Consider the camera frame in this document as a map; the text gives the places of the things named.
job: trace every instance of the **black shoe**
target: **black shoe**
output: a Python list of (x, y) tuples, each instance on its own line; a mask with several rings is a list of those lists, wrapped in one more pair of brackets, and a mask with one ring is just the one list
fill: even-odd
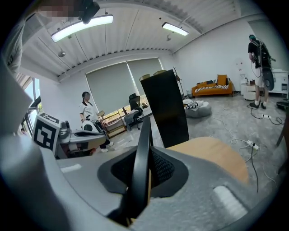
[(266, 109), (266, 106), (264, 106), (263, 103), (261, 103), (261, 107), (265, 110)]
[(254, 108), (259, 108), (259, 105), (260, 105), (260, 101), (259, 101), (259, 104), (256, 105), (255, 102), (252, 102), (249, 104), (251, 107), (254, 107)]

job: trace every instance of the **orange sofa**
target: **orange sofa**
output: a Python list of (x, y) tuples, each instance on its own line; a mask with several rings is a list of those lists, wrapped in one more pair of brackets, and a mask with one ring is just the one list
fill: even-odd
[(193, 96), (231, 94), (233, 97), (233, 83), (227, 75), (218, 74), (218, 79), (197, 83), (192, 88)]

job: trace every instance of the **white shoe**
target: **white shoe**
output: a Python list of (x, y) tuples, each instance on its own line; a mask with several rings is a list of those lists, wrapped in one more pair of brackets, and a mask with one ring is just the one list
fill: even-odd
[(108, 149), (107, 148), (101, 148), (100, 151), (101, 152), (108, 152)]
[(113, 145), (113, 142), (111, 141), (109, 144), (107, 144), (107, 148), (111, 147)]

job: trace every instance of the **gray bean bag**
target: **gray bean bag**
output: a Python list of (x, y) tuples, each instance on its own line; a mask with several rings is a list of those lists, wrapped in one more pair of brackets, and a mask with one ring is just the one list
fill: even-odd
[(192, 109), (186, 109), (185, 108), (185, 113), (187, 117), (192, 117), (192, 118), (201, 118), (204, 116), (209, 116), (212, 114), (212, 107), (210, 104), (203, 105), (198, 108), (198, 110), (194, 111)]

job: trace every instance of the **sneaker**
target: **sneaker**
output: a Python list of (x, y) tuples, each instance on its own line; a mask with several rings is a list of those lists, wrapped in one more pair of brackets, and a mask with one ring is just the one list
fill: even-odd
[(265, 110), (266, 109), (266, 106), (264, 106), (263, 103), (261, 103), (261, 107)]
[(259, 108), (261, 101), (259, 101), (259, 104), (256, 105), (255, 102), (252, 102), (249, 104), (249, 106), (254, 107), (254, 108)]
[(100, 149), (101, 152), (108, 152), (108, 149), (107, 148), (102, 148)]
[(113, 145), (113, 142), (111, 141), (109, 144), (107, 144), (107, 148), (111, 147)]

